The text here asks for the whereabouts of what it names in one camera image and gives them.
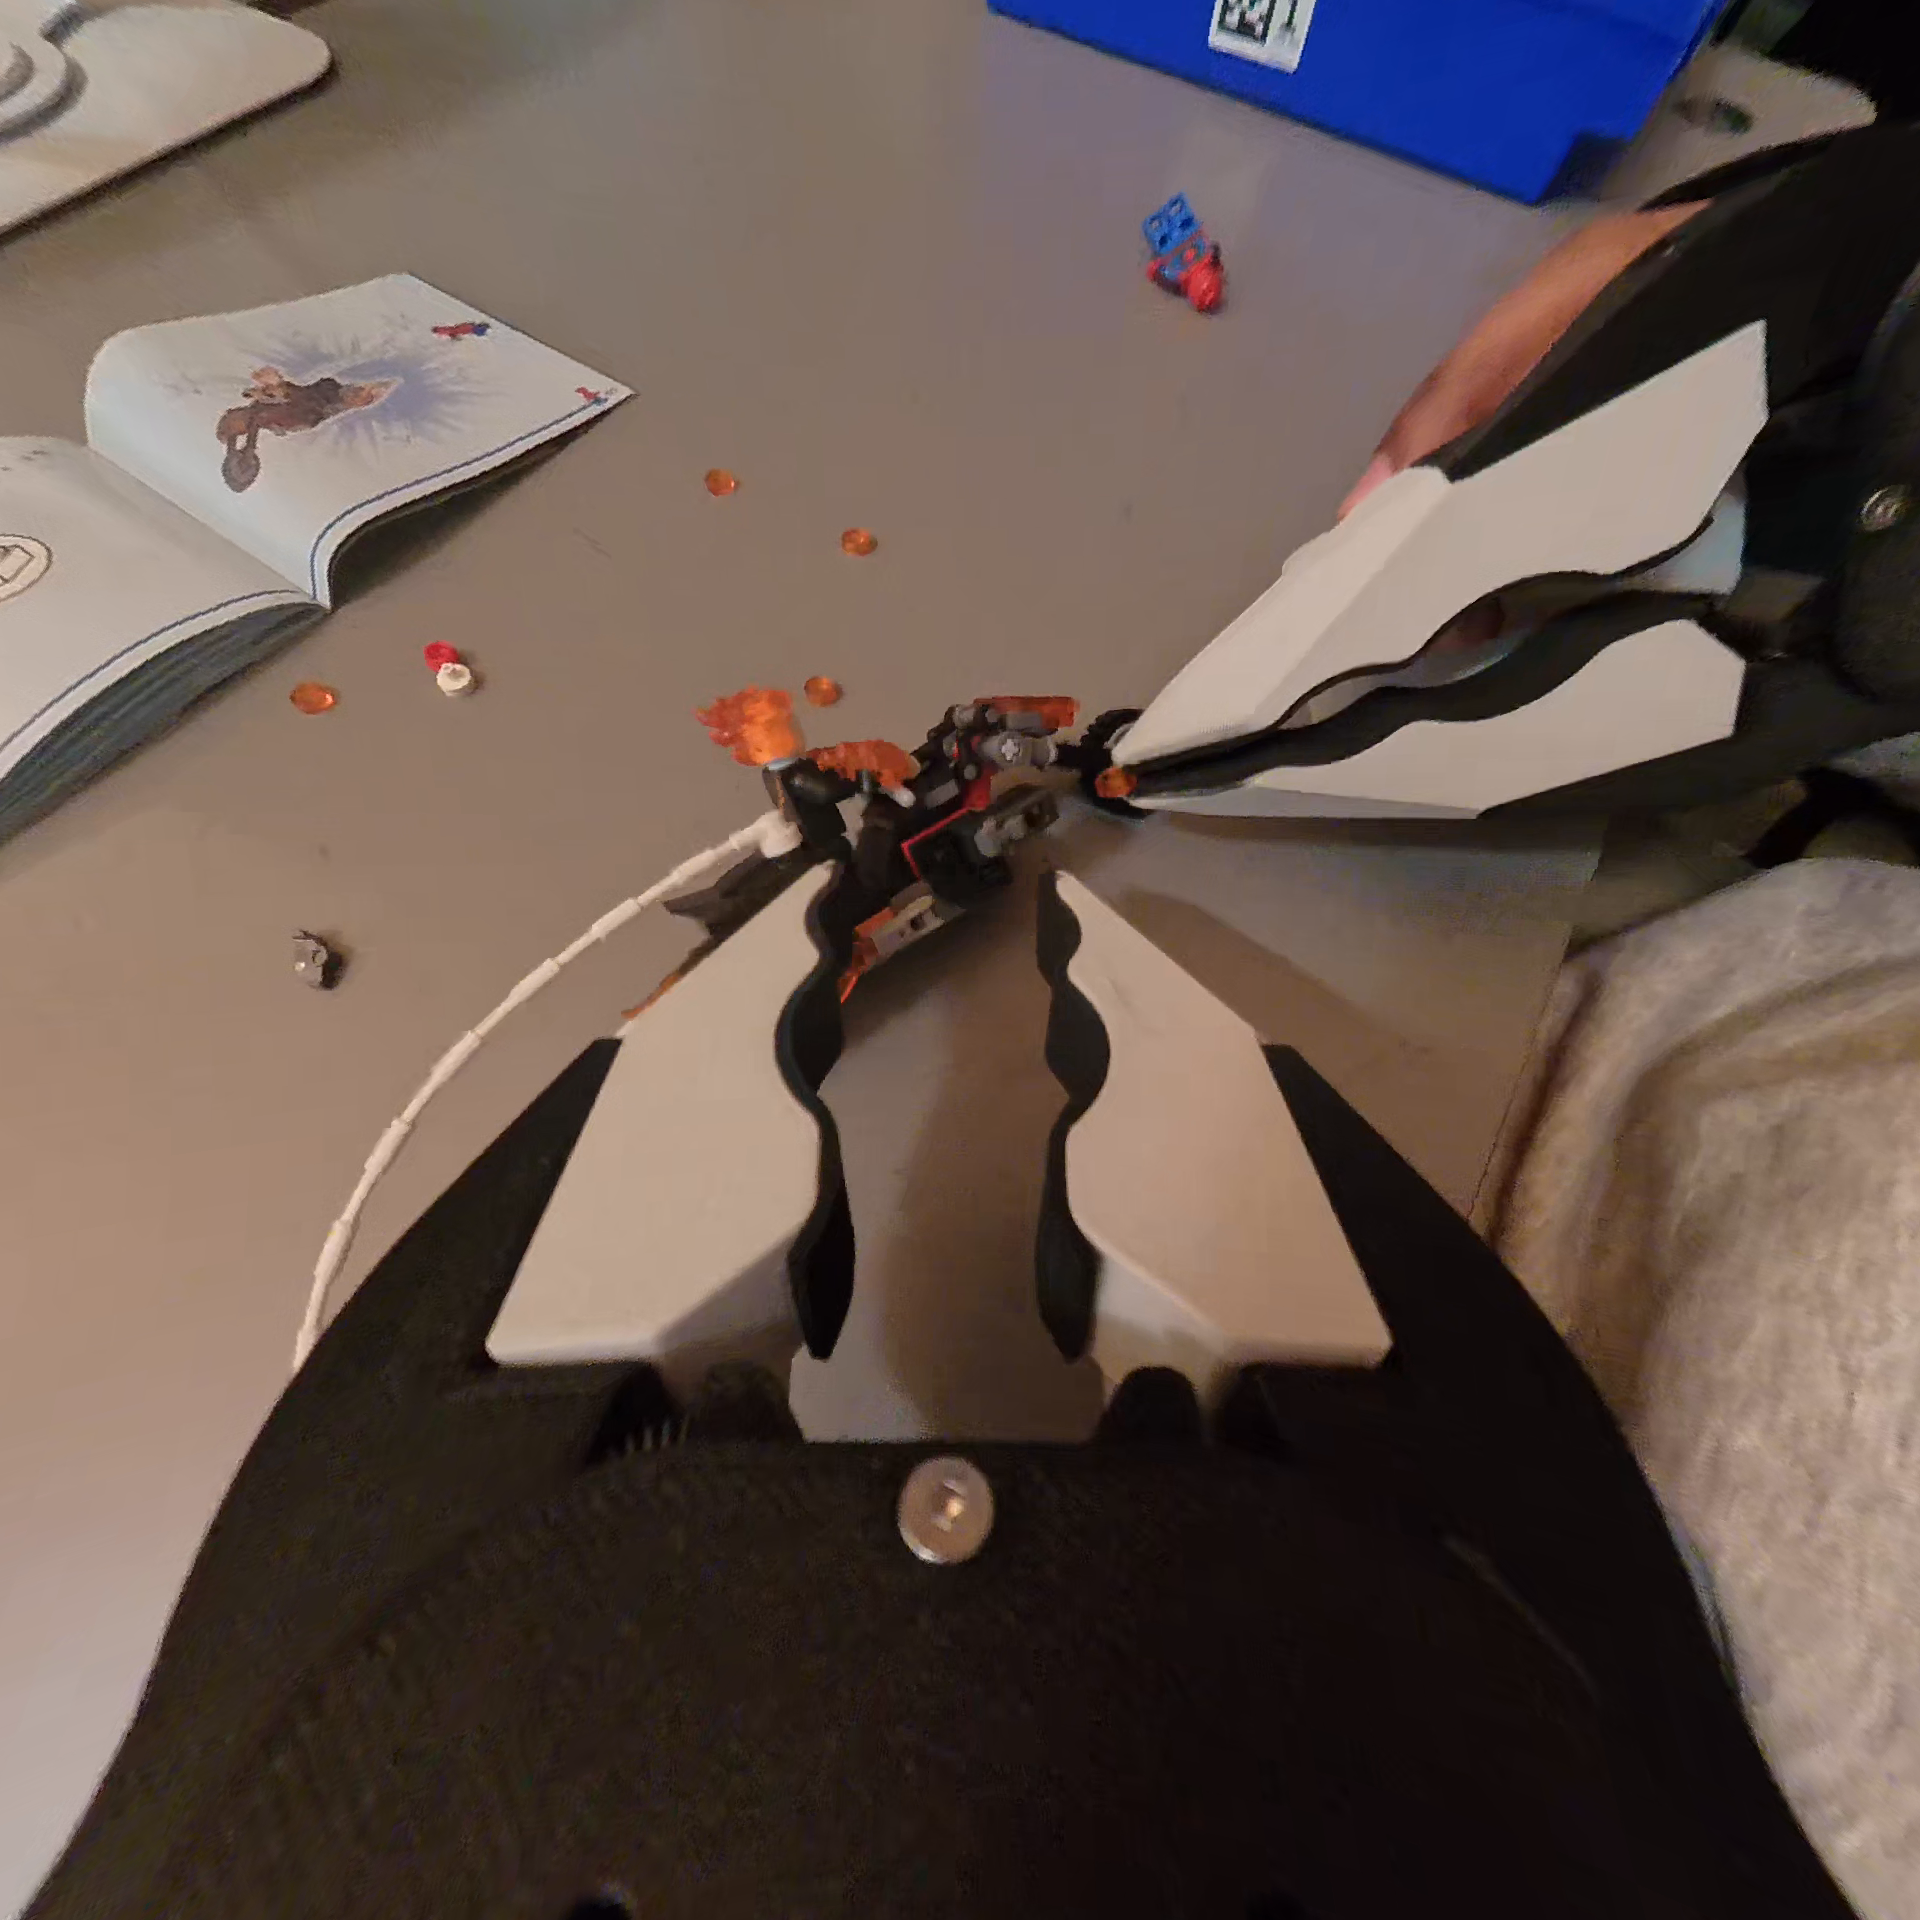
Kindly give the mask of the lego motorcycle model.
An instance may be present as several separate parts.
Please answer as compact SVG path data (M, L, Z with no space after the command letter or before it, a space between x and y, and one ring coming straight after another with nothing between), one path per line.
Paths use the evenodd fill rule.
M809 747L791 695L755 685L710 702L697 720L710 743L762 778L762 811L613 901L526 968L427 1066L372 1141L327 1225L294 1331L293 1376L329 1323L329 1301L372 1193L430 1103L569 966L660 906L701 929L679 968L658 983L654 997L665 997L802 878L836 867L852 903L850 954L831 987L845 1000L865 976L1009 882L1012 849L1054 827L1067 790L1101 799L1095 778L1113 762L1110 743L1133 714L1110 711L1082 722L1073 696L990 695L949 706L911 750L875 735Z

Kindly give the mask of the person's right hand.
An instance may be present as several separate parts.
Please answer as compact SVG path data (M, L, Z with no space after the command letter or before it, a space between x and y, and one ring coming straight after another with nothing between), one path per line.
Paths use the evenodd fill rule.
M1335 515L1492 416L1611 280L1706 206L1610 213L1551 247L1404 400Z

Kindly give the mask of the lego instruction booklet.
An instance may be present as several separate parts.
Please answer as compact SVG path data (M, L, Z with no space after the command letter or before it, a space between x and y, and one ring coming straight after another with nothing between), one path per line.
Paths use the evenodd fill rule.
M3 837L276 656L345 551L633 395L414 273L129 326L3 445Z

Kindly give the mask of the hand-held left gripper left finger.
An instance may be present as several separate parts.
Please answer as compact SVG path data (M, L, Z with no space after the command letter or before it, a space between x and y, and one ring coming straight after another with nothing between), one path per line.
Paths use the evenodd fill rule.
M841 1055L836 865L794 880L617 1035L487 1331L502 1368L828 1357L854 1234L822 1102Z

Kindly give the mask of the red blue lego minifigure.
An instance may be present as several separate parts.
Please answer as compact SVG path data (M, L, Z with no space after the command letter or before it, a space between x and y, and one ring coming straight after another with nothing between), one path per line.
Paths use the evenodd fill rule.
M1215 312L1227 295L1225 257L1218 240L1198 217L1186 194L1173 194L1141 225L1146 271L1165 293L1196 312Z

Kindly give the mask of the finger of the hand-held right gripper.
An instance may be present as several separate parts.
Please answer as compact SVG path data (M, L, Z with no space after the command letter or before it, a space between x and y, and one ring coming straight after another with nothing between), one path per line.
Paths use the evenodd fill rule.
M1746 663L1691 614L1569 614L1466 678L1150 759L1125 802L1213 818L1473 819L1737 727Z
M1767 418L1770 326L1751 319L1474 472L1399 471L1164 685L1117 762L1247 747L1509 587L1641 575L1713 522Z

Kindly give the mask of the blue plastic bin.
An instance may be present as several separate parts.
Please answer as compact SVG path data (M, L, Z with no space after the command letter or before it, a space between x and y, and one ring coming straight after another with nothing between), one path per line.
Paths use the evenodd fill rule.
M990 11L1541 206L1595 189L1723 2L990 2Z

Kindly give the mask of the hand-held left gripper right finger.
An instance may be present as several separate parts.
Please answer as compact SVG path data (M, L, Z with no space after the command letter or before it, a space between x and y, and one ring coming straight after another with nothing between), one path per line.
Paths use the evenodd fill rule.
M1258 1030L1086 882L1045 875L1041 1320L1109 1398L1146 1368L1215 1410L1244 1368L1365 1368L1389 1331Z

